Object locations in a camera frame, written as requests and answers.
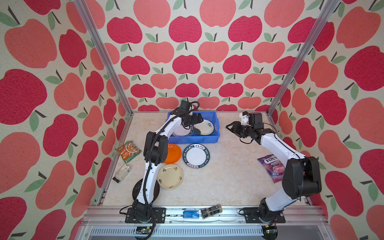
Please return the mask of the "cream plate black spot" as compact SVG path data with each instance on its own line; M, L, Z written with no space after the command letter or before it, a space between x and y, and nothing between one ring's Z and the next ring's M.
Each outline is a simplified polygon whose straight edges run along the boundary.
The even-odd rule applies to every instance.
M201 136L209 136L215 130L214 124L209 120L203 120L201 123L195 124L194 128L195 132Z

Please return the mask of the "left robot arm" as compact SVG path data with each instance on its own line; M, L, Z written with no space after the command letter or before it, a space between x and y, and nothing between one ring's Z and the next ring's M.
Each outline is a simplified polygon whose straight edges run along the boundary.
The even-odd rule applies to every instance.
M167 121L155 132L148 132L146 136L145 149L145 176L140 193L133 203L134 213L140 217L148 218L152 213L152 202L160 167L168 157L169 137L180 126L189 127L203 122L200 113L192 111L182 112L175 110Z

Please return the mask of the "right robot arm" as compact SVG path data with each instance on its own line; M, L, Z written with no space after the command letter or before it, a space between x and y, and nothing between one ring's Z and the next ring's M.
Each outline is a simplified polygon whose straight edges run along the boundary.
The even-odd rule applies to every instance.
M320 163L315 157L297 152L271 129L256 129L239 121L227 125L226 129L240 139L252 138L268 149L285 167L282 188L260 202L258 216L262 222L271 222L283 213L285 207L302 197L310 197L322 191Z

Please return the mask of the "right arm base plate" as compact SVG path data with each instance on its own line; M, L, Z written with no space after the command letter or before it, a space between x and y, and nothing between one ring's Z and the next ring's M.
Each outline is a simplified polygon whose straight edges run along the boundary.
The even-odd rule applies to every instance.
M262 208L242 208L239 214L243 216L247 224L284 224L286 219L282 211L271 212Z

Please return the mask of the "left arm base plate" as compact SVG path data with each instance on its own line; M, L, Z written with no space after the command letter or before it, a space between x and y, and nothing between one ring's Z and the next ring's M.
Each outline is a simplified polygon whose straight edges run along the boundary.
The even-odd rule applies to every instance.
M125 223L127 224L164 224L166 217L166 208L151 208L144 210L137 210L129 208Z

